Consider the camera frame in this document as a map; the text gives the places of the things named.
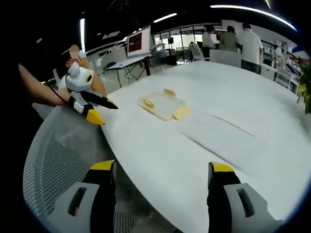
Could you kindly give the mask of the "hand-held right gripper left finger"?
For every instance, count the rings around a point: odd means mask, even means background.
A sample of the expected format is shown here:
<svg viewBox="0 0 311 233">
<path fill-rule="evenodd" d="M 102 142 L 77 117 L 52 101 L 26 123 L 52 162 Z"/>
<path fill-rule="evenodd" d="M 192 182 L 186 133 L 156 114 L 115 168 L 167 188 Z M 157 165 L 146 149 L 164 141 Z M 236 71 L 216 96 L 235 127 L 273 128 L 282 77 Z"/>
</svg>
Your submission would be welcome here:
<svg viewBox="0 0 311 233">
<path fill-rule="evenodd" d="M 116 205 L 115 160 L 96 163 L 69 187 L 46 218 L 51 233 L 112 233 Z"/>
</svg>

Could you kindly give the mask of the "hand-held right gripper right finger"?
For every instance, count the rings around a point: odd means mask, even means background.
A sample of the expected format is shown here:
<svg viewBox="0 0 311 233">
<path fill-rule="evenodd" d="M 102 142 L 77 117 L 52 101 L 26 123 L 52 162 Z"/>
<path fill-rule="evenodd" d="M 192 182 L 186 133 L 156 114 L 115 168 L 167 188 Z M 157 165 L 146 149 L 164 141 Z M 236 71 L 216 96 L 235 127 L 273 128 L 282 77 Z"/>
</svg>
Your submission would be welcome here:
<svg viewBox="0 0 311 233">
<path fill-rule="evenodd" d="M 283 225 L 268 212 L 267 201 L 233 168 L 208 164 L 207 207 L 210 233 L 274 233 Z"/>
</svg>

